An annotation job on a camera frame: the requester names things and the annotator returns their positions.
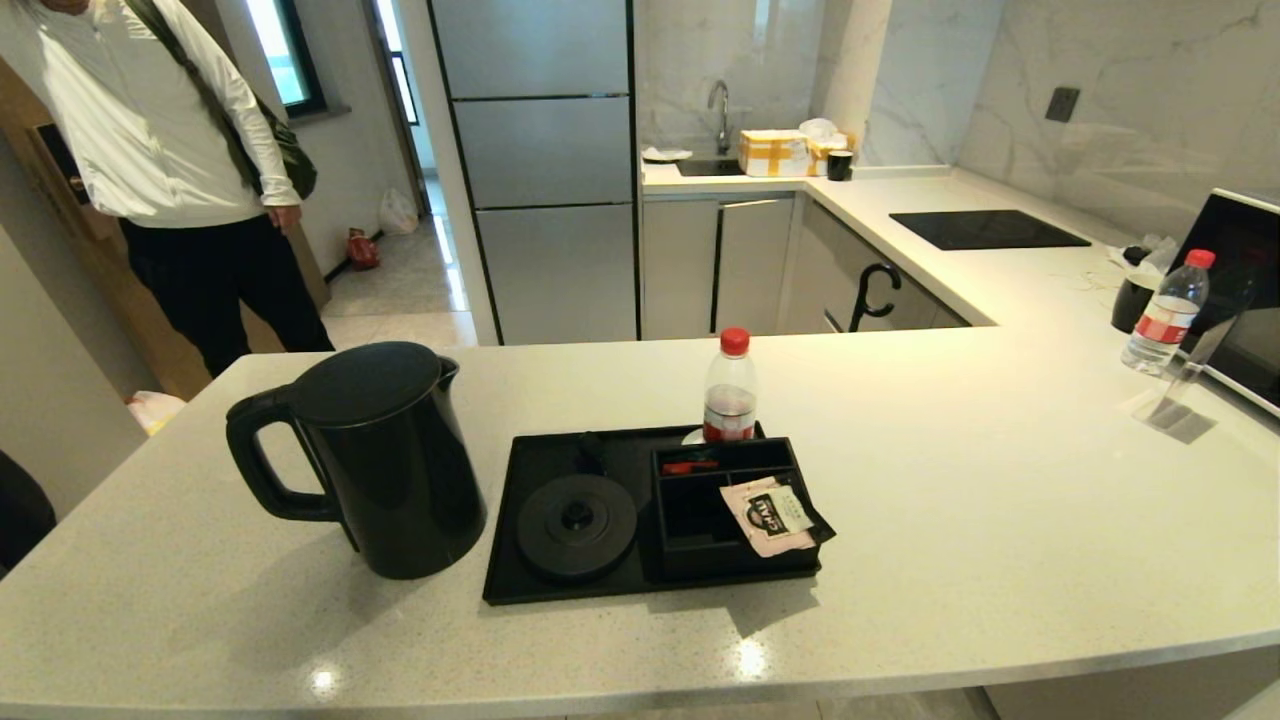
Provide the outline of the black round kettle base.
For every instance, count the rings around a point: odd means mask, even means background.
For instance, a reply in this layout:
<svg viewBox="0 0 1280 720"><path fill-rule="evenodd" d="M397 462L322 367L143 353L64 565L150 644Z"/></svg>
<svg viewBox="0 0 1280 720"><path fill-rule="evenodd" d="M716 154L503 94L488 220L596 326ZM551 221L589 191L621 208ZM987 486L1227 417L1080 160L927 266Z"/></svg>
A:
<svg viewBox="0 0 1280 720"><path fill-rule="evenodd" d="M516 543L530 568L554 582L589 582L630 552L639 510L607 477L558 477L534 491L516 516Z"/></svg>

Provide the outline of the dark green shoulder bag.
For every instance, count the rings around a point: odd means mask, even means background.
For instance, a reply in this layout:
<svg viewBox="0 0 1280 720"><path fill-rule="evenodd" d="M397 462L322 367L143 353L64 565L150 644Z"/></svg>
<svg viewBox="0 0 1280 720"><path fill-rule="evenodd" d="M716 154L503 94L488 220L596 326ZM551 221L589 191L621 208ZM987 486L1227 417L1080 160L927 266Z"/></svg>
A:
<svg viewBox="0 0 1280 720"><path fill-rule="evenodd" d="M197 64L189 58L186 46L174 35L164 14L155 5L154 0L123 0L123 3L138 17L157 41L169 51L173 60L186 72L191 83L201 97L207 114L214 126L221 132L230 149L232 161L239 170L242 179L251 184L257 192L262 192L261 176L256 160L250 155L236 126L234 119L224 108L223 101L206 82ZM253 99L257 109L262 114L276 151L283 161L284 170L291 179L294 192L306 200L315 191L317 183L317 168L310 156L301 147L296 133L288 124L280 120L260 97Z"/></svg>

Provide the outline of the crumpled white orange plastic bag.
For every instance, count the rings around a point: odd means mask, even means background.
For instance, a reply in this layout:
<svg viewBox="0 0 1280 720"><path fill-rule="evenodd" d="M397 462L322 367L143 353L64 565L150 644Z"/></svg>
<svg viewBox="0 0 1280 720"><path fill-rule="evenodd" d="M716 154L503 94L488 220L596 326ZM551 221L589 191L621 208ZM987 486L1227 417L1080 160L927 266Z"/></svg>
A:
<svg viewBox="0 0 1280 720"><path fill-rule="evenodd" d="M146 389L134 392L125 401L131 415L147 436L159 433L186 405L183 398Z"/></svg>

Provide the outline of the clear acrylic sign holder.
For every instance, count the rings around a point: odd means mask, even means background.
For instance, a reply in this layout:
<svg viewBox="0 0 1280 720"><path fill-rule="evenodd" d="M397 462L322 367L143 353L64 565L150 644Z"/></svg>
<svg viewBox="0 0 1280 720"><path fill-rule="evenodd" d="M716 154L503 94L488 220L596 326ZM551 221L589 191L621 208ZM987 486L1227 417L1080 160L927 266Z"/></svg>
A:
<svg viewBox="0 0 1280 720"><path fill-rule="evenodd" d="M1198 414L1184 402L1184 397L1198 383L1208 360L1230 334L1242 314L1235 313L1206 331L1180 368L1172 374L1167 388L1155 400L1140 404L1132 416L1184 445L1190 445L1211 430L1217 424L1216 420Z"/></svg>

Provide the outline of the black curved faucet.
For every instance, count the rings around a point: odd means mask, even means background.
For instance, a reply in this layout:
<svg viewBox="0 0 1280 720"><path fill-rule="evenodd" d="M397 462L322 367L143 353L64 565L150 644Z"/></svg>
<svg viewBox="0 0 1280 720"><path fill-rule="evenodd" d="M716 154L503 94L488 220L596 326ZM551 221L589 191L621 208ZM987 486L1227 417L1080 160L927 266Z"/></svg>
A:
<svg viewBox="0 0 1280 720"><path fill-rule="evenodd" d="M860 329L861 320L865 316L872 318L886 318L893 313L896 304L888 301L879 306L873 307L869 302L870 300L870 281L876 274L883 274L890 279L890 287L893 291L902 288L902 277L896 266L888 263L873 263L861 269L858 288L855 293L855 301L852 306L852 313L847 325L849 333L856 333Z"/></svg>

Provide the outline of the black induction cooktop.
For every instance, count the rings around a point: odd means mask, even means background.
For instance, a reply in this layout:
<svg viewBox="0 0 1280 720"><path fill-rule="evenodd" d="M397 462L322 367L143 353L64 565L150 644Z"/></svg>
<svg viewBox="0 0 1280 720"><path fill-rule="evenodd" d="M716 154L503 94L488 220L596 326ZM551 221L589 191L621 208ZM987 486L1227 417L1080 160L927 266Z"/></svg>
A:
<svg viewBox="0 0 1280 720"><path fill-rule="evenodd" d="M1012 209L905 211L891 219L943 251L1087 247L1089 241Z"/></svg>

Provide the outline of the black electric kettle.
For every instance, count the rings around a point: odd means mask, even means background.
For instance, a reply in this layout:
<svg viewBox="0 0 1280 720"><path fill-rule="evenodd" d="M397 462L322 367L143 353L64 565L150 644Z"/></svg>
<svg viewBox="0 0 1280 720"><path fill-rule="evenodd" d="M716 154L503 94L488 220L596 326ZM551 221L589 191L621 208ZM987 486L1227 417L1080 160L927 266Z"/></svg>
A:
<svg viewBox="0 0 1280 720"><path fill-rule="evenodd" d="M340 525L379 577L419 579L461 560L486 509L451 402L460 364L408 341L332 355L227 414L230 455L259 503L288 521ZM259 433L289 427L317 493L289 489Z"/></svg>

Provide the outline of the black rectangular serving tray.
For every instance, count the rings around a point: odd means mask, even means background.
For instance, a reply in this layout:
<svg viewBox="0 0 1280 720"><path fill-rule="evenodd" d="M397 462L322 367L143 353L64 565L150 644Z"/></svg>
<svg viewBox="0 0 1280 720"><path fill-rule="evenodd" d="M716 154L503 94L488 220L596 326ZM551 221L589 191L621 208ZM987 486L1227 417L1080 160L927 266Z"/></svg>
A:
<svg viewBox="0 0 1280 720"><path fill-rule="evenodd" d="M690 585L660 577L652 456L657 450L682 446L681 439L691 430L691 427L657 427L515 438L484 600L502 606L750 583ZM558 477L576 474L607 477L626 488L637 505L637 533L630 552L609 573L589 582L554 582L535 573L518 551L516 516L520 505L534 491Z"/></svg>

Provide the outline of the water bottle with dark liquid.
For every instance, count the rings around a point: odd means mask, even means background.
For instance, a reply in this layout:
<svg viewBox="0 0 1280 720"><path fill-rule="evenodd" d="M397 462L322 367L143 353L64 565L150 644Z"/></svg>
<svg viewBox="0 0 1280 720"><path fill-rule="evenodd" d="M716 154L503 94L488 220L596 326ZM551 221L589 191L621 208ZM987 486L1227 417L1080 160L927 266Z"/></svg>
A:
<svg viewBox="0 0 1280 720"><path fill-rule="evenodd" d="M719 334L719 351L707 373L701 434L709 445L756 437L756 369L751 336L742 327Z"/></svg>

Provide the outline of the pink tea bag sachet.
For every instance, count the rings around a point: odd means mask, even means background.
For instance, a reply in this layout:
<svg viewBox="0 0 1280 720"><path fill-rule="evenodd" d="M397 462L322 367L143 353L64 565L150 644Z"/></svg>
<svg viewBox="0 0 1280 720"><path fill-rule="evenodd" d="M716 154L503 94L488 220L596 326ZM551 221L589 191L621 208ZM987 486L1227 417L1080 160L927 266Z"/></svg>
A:
<svg viewBox="0 0 1280 720"><path fill-rule="evenodd" d="M756 556L772 559L818 546L817 521L778 477L721 487L719 496Z"/></svg>

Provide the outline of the large black mug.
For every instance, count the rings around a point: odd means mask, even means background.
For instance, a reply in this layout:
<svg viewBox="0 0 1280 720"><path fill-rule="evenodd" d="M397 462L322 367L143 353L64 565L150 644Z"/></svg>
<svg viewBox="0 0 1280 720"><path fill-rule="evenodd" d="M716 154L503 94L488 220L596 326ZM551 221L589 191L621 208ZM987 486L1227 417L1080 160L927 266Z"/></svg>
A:
<svg viewBox="0 0 1280 720"><path fill-rule="evenodd" d="M1130 334L1162 281L1161 275L1146 272L1126 274L1115 295L1110 316L1111 327Z"/></svg>

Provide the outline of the small yellow white box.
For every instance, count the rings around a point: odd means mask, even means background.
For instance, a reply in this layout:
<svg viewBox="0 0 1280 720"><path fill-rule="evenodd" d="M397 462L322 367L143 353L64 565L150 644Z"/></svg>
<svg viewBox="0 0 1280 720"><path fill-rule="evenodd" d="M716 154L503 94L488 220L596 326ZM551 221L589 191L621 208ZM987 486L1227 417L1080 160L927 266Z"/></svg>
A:
<svg viewBox="0 0 1280 720"><path fill-rule="evenodd" d="M842 132L833 132L828 135L809 136L806 137L806 147L810 158L809 176L826 176L826 156L832 149L847 149L855 152L858 159L858 137L855 135L845 135Z"/></svg>

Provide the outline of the silver refrigerator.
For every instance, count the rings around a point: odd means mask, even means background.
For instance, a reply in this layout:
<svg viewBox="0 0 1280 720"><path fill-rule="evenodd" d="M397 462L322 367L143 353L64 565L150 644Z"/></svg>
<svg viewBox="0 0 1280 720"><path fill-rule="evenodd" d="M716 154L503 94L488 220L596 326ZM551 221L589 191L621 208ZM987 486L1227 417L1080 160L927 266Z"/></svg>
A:
<svg viewBox="0 0 1280 720"><path fill-rule="evenodd" d="M503 345L639 337L632 0L428 0Z"/></svg>

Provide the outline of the dark framed window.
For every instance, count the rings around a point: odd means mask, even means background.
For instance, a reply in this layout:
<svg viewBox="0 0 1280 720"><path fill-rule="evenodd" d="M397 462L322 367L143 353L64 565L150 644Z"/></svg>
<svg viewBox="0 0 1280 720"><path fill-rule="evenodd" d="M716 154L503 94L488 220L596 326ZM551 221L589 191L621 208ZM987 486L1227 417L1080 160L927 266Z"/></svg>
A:
<svg viewBox="0 0 1280 720"><path fill-rule="evenodd" d="M244 0L253 32L289 118L326 109L320 79L294 0Z"/></svg>

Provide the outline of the black microwave oven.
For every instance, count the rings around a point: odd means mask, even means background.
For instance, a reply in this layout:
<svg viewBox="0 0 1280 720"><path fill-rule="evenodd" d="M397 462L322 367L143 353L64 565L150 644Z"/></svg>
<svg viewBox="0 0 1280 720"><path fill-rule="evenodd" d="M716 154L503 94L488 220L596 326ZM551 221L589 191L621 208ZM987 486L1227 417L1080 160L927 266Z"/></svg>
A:
<svg viewBox="0 0 1280 720"><path fill-rule="evenodd" d="M1204 373L1280 418L1280 196L1212 190L1171 268L1197 249L1215 255L1210 292L1176 356L1188 359L1204 333L1226 323Z"/></svg>

